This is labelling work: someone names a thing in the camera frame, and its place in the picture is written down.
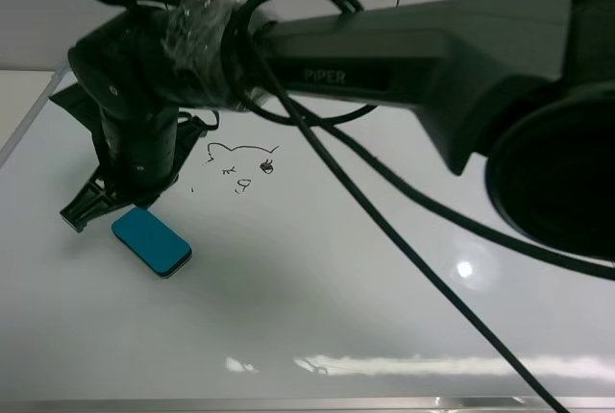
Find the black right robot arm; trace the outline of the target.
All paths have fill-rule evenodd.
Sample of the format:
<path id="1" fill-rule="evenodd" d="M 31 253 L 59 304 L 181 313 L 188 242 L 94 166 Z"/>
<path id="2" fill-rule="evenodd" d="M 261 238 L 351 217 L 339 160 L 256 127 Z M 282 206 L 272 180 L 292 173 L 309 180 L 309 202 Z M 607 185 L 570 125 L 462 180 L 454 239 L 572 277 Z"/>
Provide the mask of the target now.
<path id="1" fill-rule="evenodd" d="M 192 109 L 282 92 L 411 109 L 452 173 L 485 157 L 488 197 L 517 232 L 613 258 L 614 0 L 340 0 L 294 21 L 265 1 L 127 2 L 69 50 L 77 82 L 53 101 L 99 161 L 61 211 L 69 226 L 152 204 L 209 131 Z"/>

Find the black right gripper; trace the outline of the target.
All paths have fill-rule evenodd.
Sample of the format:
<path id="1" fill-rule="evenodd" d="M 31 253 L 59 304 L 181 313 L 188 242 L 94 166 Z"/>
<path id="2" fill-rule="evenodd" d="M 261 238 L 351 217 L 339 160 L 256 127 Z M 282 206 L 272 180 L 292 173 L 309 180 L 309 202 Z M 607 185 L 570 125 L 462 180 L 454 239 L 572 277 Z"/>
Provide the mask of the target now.
<path id="1" fill-rule="evenodd" d="M 114 85 L 90 94 L 71 85 L 51 101 L 90 131 L 98 167 L 60 211 L 75 232 L 133 203 L 149 208 L 173 184 L 197 141 L 207 135 L 198 116 L 147 96 L 125 98 Z"/>

